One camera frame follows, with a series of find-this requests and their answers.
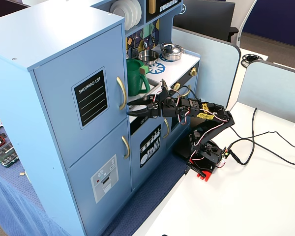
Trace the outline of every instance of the wall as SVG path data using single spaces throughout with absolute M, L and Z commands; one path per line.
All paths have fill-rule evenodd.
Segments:
M 295 46 L 295 0 L 258 0 L 244 32 Z

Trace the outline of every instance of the silver pot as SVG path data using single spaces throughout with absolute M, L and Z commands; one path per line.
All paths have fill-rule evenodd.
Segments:
M 159 54 L 153 50 L 143 50 L 139 52 L 138 59 L 141 60 L 144 65 L 153 65 L 157 62 Z
M 171 61 L 176 61 L 181 59 L 181 55 L 184 53 L 184 49 L 173 43 L 162 43 L 161 51 L 163 58 Z

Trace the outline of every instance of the gold handle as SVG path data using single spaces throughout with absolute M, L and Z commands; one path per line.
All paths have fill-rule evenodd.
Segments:
M 174 90 L 178 91 L 180 89 L 180 83 L 174 85 Z
M 148 1 L 148 12 L 149 14 L 154 14 L 156 12 L 156 0 Z
M 190 75 L 191 76 L 195 76 L 197 75 L 197 69 L 195 67 L 192 67 L 191 70 L 190 70 Z
M 190 93 L 190 90 L 188 89 L 188 92 L 187 92 L 186 94 L 184 94 L 184 95 L 181 95 L 181 97 L 185 97 L 185 96 L 187 96 L 189 93 Z
M 123 140 L 124 144 L 126 145 L 127 151 L 128 151 L 127 155 L 124 156 L 123 158 L 127 159 L 129 157 L 129 155 L 130 155 L 130 147 L 129 147 L 129 144 L 128 144 L 128 142 L 127 142 L 127 140 L 126 140 L 126 138 L 124 136 L 122 136 L 121 139 Z
M 123 103 L 119 107 L 119 110 L 122 110 L 122 109 L 124 109 L 124 107 L 126 106 L 126 103 L 127 103 L 126 89 L 124 88 L 124 85 L 119 77 L 117 77 L 117 83 L 119 84 L 119 86 L 122 90 L 122 93 L 123 93 Z
M 164 118 L 164 121 L 165 121 L 165 124 L 166 124 L 166 126 L 167 126 L 167 134 L 163 137 L 163 139 L 165 139 L 165 138 L 169 135 L 169 124 L 168 124 L 166 118 Z

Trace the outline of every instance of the shopping list sign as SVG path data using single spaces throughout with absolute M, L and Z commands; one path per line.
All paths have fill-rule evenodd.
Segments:
M 74 88 L 82 126 L 94 120 L 107 105 L 104 70 Z
M 162 125 L 159 125 L 140 144 L 140 168 L 159 150 L 161 146 L 161 130 Z

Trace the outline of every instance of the cabinet door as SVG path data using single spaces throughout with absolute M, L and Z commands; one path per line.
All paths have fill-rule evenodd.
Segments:
M 196 80 L 197 80 L 197 76 L 193 76 L 185 85 L 191 88 L 192 91 L 195 91 Z M 194 98 L 193 94 L 187 88 L 180 89 L 179 93 L 181 95 L 186 94 L 186 96 L 184 96 L 184 98 L 186 99 Z M 170 126 L 170 133 L 167 137 L 166 150 L 169 150 L 175 144 L 175 142 L 179 139 L 180 135 L 189 127 L 190 117 L 187 117 L 186 125 L 179 124 L 177 117 L 168 118 L 168 122 Z
M 34 70 L 66 169 L 126 118 L 121 37 L 116 26 Z
M 128 121 L 120 124 L 68 171 L 88 236 L 96 235 L 131 194 Z
M 166 156 L 168 131 L 165 119 L 159 117 L 148 119 L 131 135 L 132 190 L 144 182 Z

